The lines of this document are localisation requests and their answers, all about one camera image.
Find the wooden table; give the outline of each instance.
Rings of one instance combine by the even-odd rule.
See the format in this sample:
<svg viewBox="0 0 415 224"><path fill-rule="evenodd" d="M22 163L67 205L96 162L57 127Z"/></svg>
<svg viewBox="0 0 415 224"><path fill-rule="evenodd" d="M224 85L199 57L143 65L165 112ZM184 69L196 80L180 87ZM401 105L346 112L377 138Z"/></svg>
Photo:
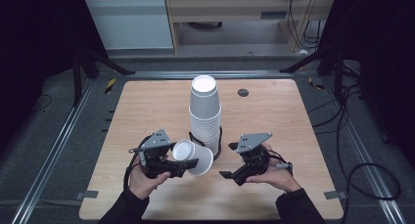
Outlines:
<svg viewBox="0 0 415 224"><path fill-rule="evenodd" d="M241 157L227 145L241 134L272 132L266 142L294 165L294 174L326 219L339 219L339 200L326 200L334 191L324 158L305 111L296 83L290 79L217 80L222 105L222 153L210 171L200 177L188 172L172 178L150 195L144 219L263 220L278 219L275 201L283 194L266 184L239 187L220 170L235 171ZM79 216L100 219L122 191L125 167L142 139L163 128L172 142L188 139L191 80L130 81L124 86L98 158ZM238 90L249 90L240 97Z"/></svg>

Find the dark background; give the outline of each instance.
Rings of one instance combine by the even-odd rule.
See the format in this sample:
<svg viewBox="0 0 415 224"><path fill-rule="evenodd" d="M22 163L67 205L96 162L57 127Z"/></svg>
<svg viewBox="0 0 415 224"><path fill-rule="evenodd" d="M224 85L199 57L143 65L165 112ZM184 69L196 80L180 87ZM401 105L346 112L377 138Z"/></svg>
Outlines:
<svg viewBox="0 0 415 224"><path fill-rule="evenodd" d="M319 49L328 74L339 48L361 65L360 87L384 131L415 167L415 0L335 0Z"/></svg>
<svg viewBox="0 0 415 224"><path fill-rule="evenodd" d="M83 1L0 0L0 34L1 153L78 45L107 54Z"/></svg>

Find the black sleeve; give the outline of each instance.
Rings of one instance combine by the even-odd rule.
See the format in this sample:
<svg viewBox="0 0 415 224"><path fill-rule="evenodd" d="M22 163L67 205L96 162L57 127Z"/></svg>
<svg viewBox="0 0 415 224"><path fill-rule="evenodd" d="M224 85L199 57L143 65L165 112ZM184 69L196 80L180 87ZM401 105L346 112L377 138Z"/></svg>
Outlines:
<svg viewBox="0 0 415 224"><path fill-rule="evenodd" d="M280 196L275 204L284 224L326 223L303 188Z"/></svg>
<svg viewBox="0 0 415 224"><path fill-rule="evenodd" d="M113 207L101 218L98 224L107 223L138 223L149 204L150 198L140 200L130 190L119 195Z"/></svg>

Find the metal bracket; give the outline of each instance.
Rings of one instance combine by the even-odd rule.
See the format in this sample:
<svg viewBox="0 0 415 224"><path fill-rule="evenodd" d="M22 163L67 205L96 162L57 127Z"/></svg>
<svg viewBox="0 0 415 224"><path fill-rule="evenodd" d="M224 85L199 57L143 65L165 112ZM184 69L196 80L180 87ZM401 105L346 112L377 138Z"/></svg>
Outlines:
<svg viewBox="0 0 415 224"><path fill-rule="evenodd" d="M85 191L83 193L76 193L75 199L77 201L83 201L84 198L97 198L98 197L98 191Z"/></svg>
<svg viewBox="0 0 415 224"><path fill-rule="evenodd" d="M153 134L143 145L138 149L141 159L141 164L146 166L146 157L144 156L144 151L147 149L160 148L167 144L171 144L170 139L165 133L164 129L159 129L155 134Z"/></svg>
<svg viewBox="0 0 415 224"><path fill-rule="evenodd" d="M338 192L338 191L331 191L331 192L325 192L324 196L326 197L326 200L336 199L339 200L347 199L348 196L345 192Z"/></svg>
<svg viewBox="0 0 415 224"><path fill-rule="evenodd" d="M238 143L236 152L238 154L252 151L261 143L272 137L272 133L243 134Z"/></svg>

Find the person's right hand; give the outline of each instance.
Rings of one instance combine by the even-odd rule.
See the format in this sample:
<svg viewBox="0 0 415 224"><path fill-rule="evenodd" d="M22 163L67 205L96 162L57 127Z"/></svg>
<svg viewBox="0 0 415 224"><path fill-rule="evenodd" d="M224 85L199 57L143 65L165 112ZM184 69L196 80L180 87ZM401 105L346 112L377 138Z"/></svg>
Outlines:
<svg viewBox="0 0 415 224"><path fill-rule="evenodd" d="M266 143L262 143L262 146L268 150L272 151L271 146ZM293 175L285 168L277 168L275 165L281 163L279 159L271 158L269 164L271 166L261 175L248 177L247 183L268 183L269 185L281 189L286 193L290 193L301 188L300 184L294 179Z"/></svg>

